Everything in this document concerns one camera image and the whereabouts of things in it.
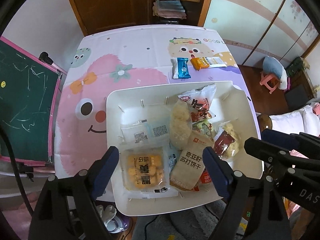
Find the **clear bag red snacks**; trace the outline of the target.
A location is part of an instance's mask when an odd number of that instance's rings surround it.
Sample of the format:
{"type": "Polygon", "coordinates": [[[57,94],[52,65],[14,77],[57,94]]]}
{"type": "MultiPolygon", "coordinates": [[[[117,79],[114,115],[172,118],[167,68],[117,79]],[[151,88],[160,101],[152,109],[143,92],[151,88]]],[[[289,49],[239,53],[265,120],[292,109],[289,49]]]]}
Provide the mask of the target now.
{"type": "Polygon", "coordinates": [[[222,160],[229,161],[240,151],[240,137],[230,121],[217,126],[213,139],[214,151],[222,160]]]}

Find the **blue cushion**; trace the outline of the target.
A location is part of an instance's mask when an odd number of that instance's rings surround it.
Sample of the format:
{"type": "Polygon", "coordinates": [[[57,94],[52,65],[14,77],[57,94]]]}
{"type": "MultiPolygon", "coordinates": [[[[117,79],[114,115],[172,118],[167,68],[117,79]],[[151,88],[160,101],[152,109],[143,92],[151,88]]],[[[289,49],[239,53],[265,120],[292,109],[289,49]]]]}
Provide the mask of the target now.
{"type": "Polygon", "coordinates": [[[287,78],[285,68],[274,57],[266,56],[263,59],[263,72],[265,74],[274,74],[279,80],[287,78]]]}

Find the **wardrobe sliding doors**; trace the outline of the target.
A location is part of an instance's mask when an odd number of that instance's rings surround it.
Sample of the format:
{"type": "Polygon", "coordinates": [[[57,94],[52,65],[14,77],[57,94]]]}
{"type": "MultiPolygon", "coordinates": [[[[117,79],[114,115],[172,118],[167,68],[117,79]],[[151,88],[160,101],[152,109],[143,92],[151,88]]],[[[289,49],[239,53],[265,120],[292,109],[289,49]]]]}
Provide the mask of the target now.
{"type": "Polygon", "coordinates": [[[219,33],[238,65],[249,67],[266,56],[287,67],[318,37],[296,0],[211,0],[204,27],[219,33]]]}

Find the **pink plastic stool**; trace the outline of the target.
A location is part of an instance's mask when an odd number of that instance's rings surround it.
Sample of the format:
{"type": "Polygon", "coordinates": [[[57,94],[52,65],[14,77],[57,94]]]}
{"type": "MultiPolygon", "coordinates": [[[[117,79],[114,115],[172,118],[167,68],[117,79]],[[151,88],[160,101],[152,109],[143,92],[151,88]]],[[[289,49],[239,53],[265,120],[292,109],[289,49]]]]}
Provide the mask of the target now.
{"type": "Polygon", "coordinates": [[[280,85],[279,79],[272,73],[266,74],[264,72],[260,73],[260,82],[261,86],[265,86],[269,93],[272,94],[280,85]]]}

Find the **white pillow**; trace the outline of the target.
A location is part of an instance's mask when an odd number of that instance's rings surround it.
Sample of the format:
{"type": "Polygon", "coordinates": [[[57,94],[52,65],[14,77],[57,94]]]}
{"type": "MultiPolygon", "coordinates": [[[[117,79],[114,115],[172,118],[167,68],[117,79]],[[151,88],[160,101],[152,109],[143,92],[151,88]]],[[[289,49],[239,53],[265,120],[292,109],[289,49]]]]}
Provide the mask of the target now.
{"type": "Polygon", "coordinates": [[[306,105],[301,109],[281,115],[270,115],[272,129],[286,134],[307,133],[319,137],[319,116],[306,105]]]}

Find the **cartoon printed tablecloth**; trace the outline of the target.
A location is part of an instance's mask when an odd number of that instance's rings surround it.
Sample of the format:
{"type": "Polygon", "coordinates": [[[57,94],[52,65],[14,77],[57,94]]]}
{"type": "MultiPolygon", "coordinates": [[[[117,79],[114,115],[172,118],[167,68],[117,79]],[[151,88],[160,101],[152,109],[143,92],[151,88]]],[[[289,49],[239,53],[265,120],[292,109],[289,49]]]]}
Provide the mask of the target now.
{"type": "Polygon", "coordinates": [[[107,150],[106,99],[114,90],[174,83],[171,60],[219,57],[222,68],[196,71],[190,82],[246,83],[224,40],[215,30],[187,25],[141,25],[86,36],[63,85],[54,139],[55,174],[71,177],[107,150]]]}

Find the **white sachet packet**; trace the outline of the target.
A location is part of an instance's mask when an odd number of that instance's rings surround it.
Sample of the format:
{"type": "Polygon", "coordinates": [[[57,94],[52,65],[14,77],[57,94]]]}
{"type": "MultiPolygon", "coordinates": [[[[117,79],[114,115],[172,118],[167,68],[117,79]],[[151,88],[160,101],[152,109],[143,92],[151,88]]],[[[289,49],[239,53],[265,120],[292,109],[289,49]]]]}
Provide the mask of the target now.
{"type": "Polygon", "coordinates": [[[120,128],[124,142],[151,143],[169,139],[169,119],[150,121],[140,120],[134,124],[123,125],[120,128]]]}

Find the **yellow puff snack bag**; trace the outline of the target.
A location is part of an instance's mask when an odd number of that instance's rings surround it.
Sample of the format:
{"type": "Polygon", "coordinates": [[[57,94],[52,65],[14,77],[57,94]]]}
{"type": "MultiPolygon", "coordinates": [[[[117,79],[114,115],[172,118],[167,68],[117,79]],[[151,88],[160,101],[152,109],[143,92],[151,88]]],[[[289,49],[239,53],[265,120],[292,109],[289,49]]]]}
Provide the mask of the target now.
{"type": "Polygon", "coordinates": [[[170,143],[178,150],[182,150],[187,145],[191,132],[192,121],[189,107],[186,102],[178,99],[170,114],[170,143]]]}

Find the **orange oats bar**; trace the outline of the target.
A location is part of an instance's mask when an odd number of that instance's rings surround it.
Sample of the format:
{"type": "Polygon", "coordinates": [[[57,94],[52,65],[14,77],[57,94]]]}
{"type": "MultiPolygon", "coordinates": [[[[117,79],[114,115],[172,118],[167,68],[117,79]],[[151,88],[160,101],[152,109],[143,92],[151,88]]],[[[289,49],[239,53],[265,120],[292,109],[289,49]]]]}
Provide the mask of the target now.
{"type": "Polygon", "coordinates": [[[207,68],[227,67],[219,57],[195,57],[191,59],[191,64],[197,71],[207,68]]]}

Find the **green chalkboard pink frame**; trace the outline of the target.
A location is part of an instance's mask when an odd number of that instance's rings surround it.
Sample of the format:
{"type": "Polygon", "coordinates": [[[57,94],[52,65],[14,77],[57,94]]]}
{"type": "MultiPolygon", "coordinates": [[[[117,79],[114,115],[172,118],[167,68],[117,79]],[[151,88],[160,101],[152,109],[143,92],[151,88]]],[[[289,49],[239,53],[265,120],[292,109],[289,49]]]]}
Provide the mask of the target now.
{"type": "Polygon", "coordinates": [[[1,37],[1,128],[16,161],[52,161],[53,119],[62,72],[1,37]]]}

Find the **brown cracker packet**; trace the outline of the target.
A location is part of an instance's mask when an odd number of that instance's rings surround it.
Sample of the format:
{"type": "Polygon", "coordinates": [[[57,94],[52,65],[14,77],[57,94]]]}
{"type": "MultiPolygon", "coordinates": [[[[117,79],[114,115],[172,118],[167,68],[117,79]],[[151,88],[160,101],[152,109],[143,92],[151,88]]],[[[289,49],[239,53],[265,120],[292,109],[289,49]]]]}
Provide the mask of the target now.
{"type": "Polygon", "coordinates": [[[192,190],[204,171],[203,150],[214,142],[199,132],[192,131],[188,143],[170,174],[170,185],[181,190],[192,190]]]}

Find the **brown wooden door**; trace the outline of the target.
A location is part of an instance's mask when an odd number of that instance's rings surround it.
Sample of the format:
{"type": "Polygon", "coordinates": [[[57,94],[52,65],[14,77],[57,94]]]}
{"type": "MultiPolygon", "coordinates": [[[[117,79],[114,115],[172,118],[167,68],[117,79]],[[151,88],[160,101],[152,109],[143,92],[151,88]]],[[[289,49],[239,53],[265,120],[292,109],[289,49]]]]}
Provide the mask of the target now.
{"type": "Polygon", "coordinates": [[[151,22],[151,0],[69,0],[85,36],[151,22]]]}

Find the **red white chip bag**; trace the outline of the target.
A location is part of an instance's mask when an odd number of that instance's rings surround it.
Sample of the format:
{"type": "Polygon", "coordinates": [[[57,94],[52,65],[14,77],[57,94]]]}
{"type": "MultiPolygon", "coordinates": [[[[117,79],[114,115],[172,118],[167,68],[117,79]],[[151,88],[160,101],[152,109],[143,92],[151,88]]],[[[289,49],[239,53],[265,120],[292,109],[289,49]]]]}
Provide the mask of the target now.
{"type": "Polygon", "coordinates": [[[216,84],[214,83],[202,89],[192,89],[178,95],[181,101],[187,103],[193,123],[216,117],[210,110],[215,92],[216,84]]]}

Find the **blue white snack packet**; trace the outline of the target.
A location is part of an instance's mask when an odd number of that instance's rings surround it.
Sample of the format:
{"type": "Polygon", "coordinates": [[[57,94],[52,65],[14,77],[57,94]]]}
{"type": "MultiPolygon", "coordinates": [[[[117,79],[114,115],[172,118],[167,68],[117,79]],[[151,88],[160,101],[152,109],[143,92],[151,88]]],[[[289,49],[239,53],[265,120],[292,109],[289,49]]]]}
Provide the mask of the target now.
{"type": "Polygon", "coordinates": [[[172,62],[172,78],[173,79],[189,79],[191,75],[188,69],[189,59],[186,57],[176,57],[171,59],[172,62]]]}

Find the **wooden bedpost knob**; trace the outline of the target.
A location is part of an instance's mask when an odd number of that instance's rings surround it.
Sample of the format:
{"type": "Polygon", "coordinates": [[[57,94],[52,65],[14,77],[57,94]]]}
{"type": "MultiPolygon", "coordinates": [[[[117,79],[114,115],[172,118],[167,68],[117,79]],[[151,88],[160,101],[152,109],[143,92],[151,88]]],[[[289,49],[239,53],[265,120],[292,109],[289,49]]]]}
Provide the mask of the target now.
{"type": "Polygon", "coordinates": [[[272,129],[272,120],[267,114],[260,114],[257,116],[260,132],[262,133],[265,129],[272,129]]]}

